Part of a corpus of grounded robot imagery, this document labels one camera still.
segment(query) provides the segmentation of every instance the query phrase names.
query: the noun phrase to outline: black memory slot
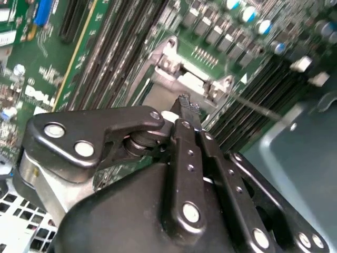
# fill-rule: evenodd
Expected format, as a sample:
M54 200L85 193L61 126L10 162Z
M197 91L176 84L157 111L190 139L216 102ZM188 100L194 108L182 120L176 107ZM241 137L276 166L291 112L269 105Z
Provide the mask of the black memory slot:
M88 3L88 0L69 0L58 34L64 43L71 43L74 41Z
M128 6L128 1L116 0L110 1L108 10L106 11L104 21L102 22L100 32L98 33L94 47L91 49L90 54L86 60L86 66L81 70L80 79L76 82L76 87L72 92L72 97L68 103L67 110L78 110L79 99L83 96L81 93L85 92L90 87L91 80L97 77L100 69L102 56L101 50L109 47L109 40L113 36L114 31L119 27L119 21L123 18L124 11Z
M125 4L125 2L126 1L123 2L123 8L117 14L116 20L118 23L114 22L114 24L108 30L105 41L98 51L94 66L89 74L88 79L85 81L84 86L87 88L85 89L83 96L81 96L82 99L78 104L79 110L87 109L87 103L96 92L101 76L105 71L104 69L106 63L110 58L110 52L113 50L115 45L120 45L120 39L123 35L123 28L128 22L129 15L132 13L132 9L127 8L127 4Z
M122 70L120 71L118 77L115 79L114 83L115 85L112 85L112 89L108 93L108 97L110 98L108 100L107 105L105 108L110 108L112 104L114 103L115 99L117 98L121 88L124 85L124 82L126 81L128 75L130 74L132 67L138 60L138 57L140 56L141 49L143 47L143 43L146 40L146 37L151 29L151 27L156 24L158 19L160 18L161 14L163 13L164 9L166 8L169 0L163 0L157 8L151 12L151 16L147 18L146 24L145 24L145 32L143 32L143 36L140 40L137 40L135 45L132 47L132 51L129 54L129 57L126 59L126 63L124 64Z
M124 32L124 37L121 41L119 41L117 48L114 50L114 54L111 56L111 61L107 67L107 71L105 72L103 78L101 80L97 80L97 91L93 96L93 101L89 105L89 109L98 109L101 104L101 100L105 95L106 90L109 87L109 80L115 74L115 71L120 66L122 60L125 58L126 53L130 55L128 52L130 47L134 45L135 41L139 40L138 31L142 25L142 20L144 16L149 10L149 7L152 5L152 1L142 0L139 8L136 9L136 12L133 14L133 19L126 32Z

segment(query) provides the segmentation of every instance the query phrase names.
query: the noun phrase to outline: white label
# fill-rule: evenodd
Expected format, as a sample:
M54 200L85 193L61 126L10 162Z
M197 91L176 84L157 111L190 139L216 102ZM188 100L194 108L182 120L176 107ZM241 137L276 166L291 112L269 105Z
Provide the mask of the white label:
M0 46L12 44L15 41L16 30L0 33Z
M6 22L9 18L10 9L0 9L0 22Z

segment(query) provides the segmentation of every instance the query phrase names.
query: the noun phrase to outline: green circuit board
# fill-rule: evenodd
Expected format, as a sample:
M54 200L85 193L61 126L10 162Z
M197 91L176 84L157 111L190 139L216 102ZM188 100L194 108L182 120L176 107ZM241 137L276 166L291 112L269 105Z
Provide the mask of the green circuit board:
M184 60L206 73L212 80L218 80L224 76L235 77L234 90L240 94L250 84L260 69L273 55L271 43L278 40L283 43L288 50L300 47L322 66L327 72L332 67L328 58L336 53L336 46L321 38L317 33L316 24L319 20L336 22L336 10L326 6L324 1L314 0L293 1L293 0L247 0L240 1L237 8L228 10L225 8L226 1L214 0L200 1L198 6L194 6L192 0L171 0L163 9L162 15L158 17L156 23L147 23L152 17L155 9L165 1L129 1L126 8L134 7L130 11L130 17L137 12L138 5L146 6L146 12L140 19L140 26L137 31L131 30L131 24L124 24L118 27L121 22L118 12L123 1L121 0L94 0L88 1L85 8L82 8L82 18L77 19L78 31L72 41L64 42L60 38L60 30L64 26L64 20L71 14L66 14L69 10L69 3L53 0L49 7L48 19L44 25L36 25L39 13L39 6L42 1L18 1L8 0L6 4L0 6L0 21L2 15L7 15L6 22L0 22L0 61L2 73L0 76L0 100L1 108L15 108L17 113L10 120L0 119L0 152L1 155L13 163L16 162L21 139L25 130L27 120L36 113L72 110L70 104L81 104L82 95L86 93L88 86L83 86L78 90L79 96L75 96L75 90L86 67L93 59L94 50L98 43L101 46L113 44L113 37L100 41L100 35L104 30L105 22L116 23L115 29L120 29L121 40L128 42L125 38L131 37L130 31L135 35L135 39L141 41L146 35L146 43L141 43L137 48L139 53L135 53L132 59L134 66L128 70L127 75L109 86L109 89L98 94L97 91L89 93L88 101L93 101L95 96L100 95L102 102L98 105L86 104L77 109L99 109L114 106L130 105L142 93L143 85L148 76L153 73L153 68L149 68L140 82L137 91L129 103L126 103L126 96L130 85L137 76L140 68L146 62L151 52L156 49L165 39L175 36L178 39L177 53ZM245 9L253 6L256 10L256 17L252 22L245 23L240 20L240 15ZM194 9L195 21L191 25L185 23L188 14ZM208 15L206 12L211 9L207 18L211 24L202 35L197 31L198 25L203 18ZM207 37L215 28L216 21L222 17L223 23L219 24L222 32L216 42L208 42ZM270 32L266 35L257 35L256 26L260 20L270 20L273 24ZM230 34L232 44L229 51L219 48L219 44L226 34ZM238 46L240 56L230 57L232 49ZM241 63L243 54L251 54L249 62ZM224 109L231 105L233 99L229 99Z

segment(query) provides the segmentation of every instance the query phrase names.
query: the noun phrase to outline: ram slot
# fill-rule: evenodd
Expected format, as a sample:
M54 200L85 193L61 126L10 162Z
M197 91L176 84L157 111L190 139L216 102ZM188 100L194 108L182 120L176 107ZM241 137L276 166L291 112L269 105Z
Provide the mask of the ram slot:
M111 1L105 15L104 22L97 37L96 43L87 58L87 63L83 71L80 73L80 79L76 82L76 87L72 93L72 97L67 105L67 110L79 110L81 98L90 88L90 80L97 78L101 59L109 48L107 41L113 36L114 32L120 27L120 20L128 7L128 1L116 0Z
M112 66L108 75L105 77L104 87L99 98L99 102L93 104L91 109L110 108L121 90L126 78L136 63L144 41L151 29L157 22L168 0L160 1L160 4L148 5L145 14L138 21L136 32L130 36L128 43L125 44L124 52Z
M137 5L133 5L130 8L130 14L125 16L125 24L121 27L121 30L115 34L113 43L110 42L110 50L106 54L104 65L98 75L98 78L94 81L92 89L88 92L83 100L81 108L83 109L95 109L99 104L101 98L104 95L108 83L107 76L114 73L119 66L121 59L127 53L130 41L137 38L137 30L141 26L141 22L146 15L149 6L152 5L152 1L142 0Z

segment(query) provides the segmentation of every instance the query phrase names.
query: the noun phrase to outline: capacitor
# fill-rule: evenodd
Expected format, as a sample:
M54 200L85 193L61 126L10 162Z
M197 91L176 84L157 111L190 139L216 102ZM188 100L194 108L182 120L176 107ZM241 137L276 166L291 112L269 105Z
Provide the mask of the capacitor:
M274 54L281 55L285 52L286 46L284 43L273 41L272 44L270 45L270 48Z
M260 20L255 25L255 31L256 33L260 35L268 34L271 28L272 28L272 22L270 20Z
M327 8L333 7L337 4L337 0L325 0L325 6Z
M10 121L17 115L17 109L15 107L4 108L0 113L1 119L4 121Z
M329 43L337 44L337 32L333 32L329 37Z
M326 20L320 20L316 23L315 31L323 38L328 38L333 33L333 25Z
M240 1L239 0L225 0L225 8L226 10L230 11L232 9L235 9L239 6Z
M256 9L253 6L246 7L240 12L239 18L242 22L249 23L256 17Z

